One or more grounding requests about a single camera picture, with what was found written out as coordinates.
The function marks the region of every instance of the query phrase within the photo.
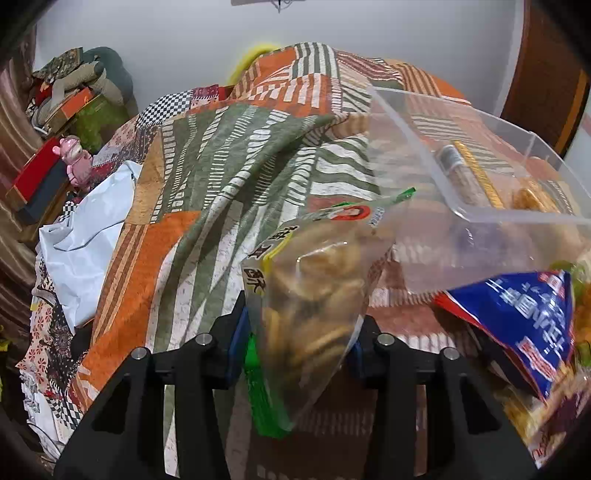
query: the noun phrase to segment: blue snack package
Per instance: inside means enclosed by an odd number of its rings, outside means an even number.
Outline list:
[[[574,345],[570,273],[500,275],[440,293],[435,303],[501,345],[532,393],[548,398]]]

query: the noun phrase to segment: checkered fabric pattern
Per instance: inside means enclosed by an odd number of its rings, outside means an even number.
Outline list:
[[[187,90],[186,92],[170,93],[169,95],[160,97],[140,113],[138,122],[136,123],[136,129],[150,125],[159,125],[167,118],[186,112],[191,106],[192,98],[193,89]]]
[[[82,419],[82,412],[70,401],[69,398],[66,397],[64,400],[48,398],[47,402],[55,417],[65,426],[72,430],[78,426]]]
[[[71,200],[68,200],[66,203],[64,203],[64,206],[62,207],[62,211],[64,213],[62,213],[57,218],[56,223],[59,223],[59,222],[65,220],[66,218],[68,218],[76,210],[76,207],[77,207],[77,204],[75,204]]]

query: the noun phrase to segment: wooden door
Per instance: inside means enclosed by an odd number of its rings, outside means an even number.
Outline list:
[[[589,80],[562,32],[526,0],[515,76],[501,118],[537,133],[564,155],[587,101]]]

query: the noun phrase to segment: bed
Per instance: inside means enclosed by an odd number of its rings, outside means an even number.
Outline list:
[[[229,312],[242,289],[240,261],[279,224],[388,194],[365,155],[371,86],[469,105],[412,64],[301,43],[260,57],[229,94],[214,85],[159,99],[101,149],[93,160],[95,186],[125,161],[141,165],[141,174],[96,313],[75,335],[44,258],[37,257],[31,345],[19,368],[25,406],[48,454],[59,455],[132,348],[178,348]],[[391,255],[369,313],[413,348],[438,352],[454,345],[474,354],[462,325],[437,314],[431,298],[407,294]],[[165,392],[171,474],[177,469],[173,396]],[[234,390],[216,393],[232,478],[360,478],[374,403],[372,393],[337,374],[297,430],[277,441],[252,428],[240,380]],[[535,441],[531,450],[539,448]]]

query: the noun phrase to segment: stuffed toy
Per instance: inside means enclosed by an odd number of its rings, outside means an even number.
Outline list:
[[[74,187],[84,189],[92,172],[92,155],[80,145],[80,138],[69,135],[60,139],[60,146],[51,149],[67,165],[66,173]]]

